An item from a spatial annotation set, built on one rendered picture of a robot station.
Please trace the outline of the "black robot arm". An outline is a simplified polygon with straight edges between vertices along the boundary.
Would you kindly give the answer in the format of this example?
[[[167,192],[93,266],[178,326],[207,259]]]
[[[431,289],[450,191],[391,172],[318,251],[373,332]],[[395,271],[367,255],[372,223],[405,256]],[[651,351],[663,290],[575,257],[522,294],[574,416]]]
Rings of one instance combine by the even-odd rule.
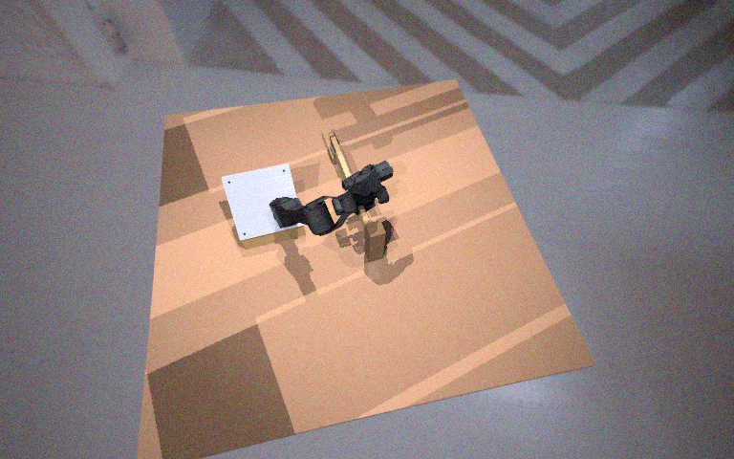
[[[269,204],[280,229],[298,223],[308,225],[314,235],[323,236],[343,226],[349,215],[358,211],[358,207],[368,197],[376,195],[382,189],[381,182],[393,177],[393,167],[386,161],[376,165],[366,165],[342,181],[344,190],[337,197],[322,196],[302,206],[299,198],[275,198]],[[336,223],[324,200],[339,199],[343,213]]]

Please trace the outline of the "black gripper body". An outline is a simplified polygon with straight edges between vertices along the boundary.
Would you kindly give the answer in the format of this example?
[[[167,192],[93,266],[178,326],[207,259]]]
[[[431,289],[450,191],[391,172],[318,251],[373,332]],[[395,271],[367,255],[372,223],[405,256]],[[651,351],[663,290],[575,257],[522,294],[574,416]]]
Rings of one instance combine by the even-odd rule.
[[[388,194],[385,186],[382,186],[382,189],[380,190],[380,192],[378,194],[373,195],[373,196],[368,196],[361,203],[361,206],[362,205],[366,205],[366,204],[369,205],[369,204],[374,203],[375,198],[378,198],[378,203],[379,204],[385,204],[385,203],[388,203],[389,202],[389,194]],[[332,204],[333,204],[333,207],[334,207],[334,210],[335,210],[335,214],[337,216],[341,215],[344,212],[343,209],[342,209],[341,204],[339,203],[339,199],[332,199]]]

